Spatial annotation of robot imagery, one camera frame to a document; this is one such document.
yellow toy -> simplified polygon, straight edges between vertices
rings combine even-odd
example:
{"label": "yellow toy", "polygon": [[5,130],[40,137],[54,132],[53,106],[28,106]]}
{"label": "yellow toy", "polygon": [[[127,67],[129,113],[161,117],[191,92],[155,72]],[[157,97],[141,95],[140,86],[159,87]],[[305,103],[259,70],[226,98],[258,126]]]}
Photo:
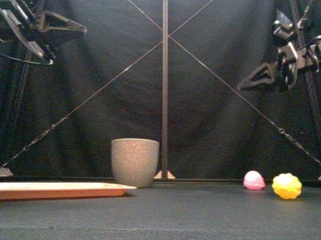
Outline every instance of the yellow toy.
{"label": "yellow toy", "polygon": [[271,188],[282,199],[295,199],[301,194],[302,184],[290,173],[280,173],[272,178]]}

pink egg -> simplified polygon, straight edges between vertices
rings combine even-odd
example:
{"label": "pink egg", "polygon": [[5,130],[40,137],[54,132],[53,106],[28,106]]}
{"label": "pink egg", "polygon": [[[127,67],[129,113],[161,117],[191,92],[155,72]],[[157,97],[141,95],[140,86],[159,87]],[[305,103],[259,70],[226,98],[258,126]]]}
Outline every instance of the pink egg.
{"label": "pink egg", "polygon": [[248,190],[260,190],[264,186],[264,179],[256,171],[248,171],[244,175],[243,185]]}

gray cup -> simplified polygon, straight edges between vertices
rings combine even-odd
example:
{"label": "gray cup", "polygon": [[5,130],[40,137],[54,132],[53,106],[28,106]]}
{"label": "gray cup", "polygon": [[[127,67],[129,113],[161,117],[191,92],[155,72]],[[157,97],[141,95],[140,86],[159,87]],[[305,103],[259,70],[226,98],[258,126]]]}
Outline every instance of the gray cup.
{"label": "gray cup", "polygon": [[145,188],[151,185],[157,163],[159,142],[148,139],[111,141],[111,170],[115,182]]}

vertical pole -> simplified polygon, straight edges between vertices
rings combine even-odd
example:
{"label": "vertical pole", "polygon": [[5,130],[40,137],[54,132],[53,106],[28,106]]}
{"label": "vertical pole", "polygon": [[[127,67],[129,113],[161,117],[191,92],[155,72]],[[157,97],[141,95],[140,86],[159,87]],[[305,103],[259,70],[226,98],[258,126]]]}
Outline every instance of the vertical pole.
{"label": "vertical pole", "polygon": [[168,172],[168,0],[163,0],[161,179]]}

wooden plank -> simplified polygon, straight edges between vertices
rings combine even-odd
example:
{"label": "wooden plank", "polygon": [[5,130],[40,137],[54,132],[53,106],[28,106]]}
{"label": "wooden plank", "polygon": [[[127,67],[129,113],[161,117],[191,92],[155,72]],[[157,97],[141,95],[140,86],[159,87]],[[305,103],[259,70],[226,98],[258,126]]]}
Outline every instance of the wooden plank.
{"label": "wooden plank", "polygon": [[0,183],[0,201],[116,197],[136,187],[92,182],[5,182]]}

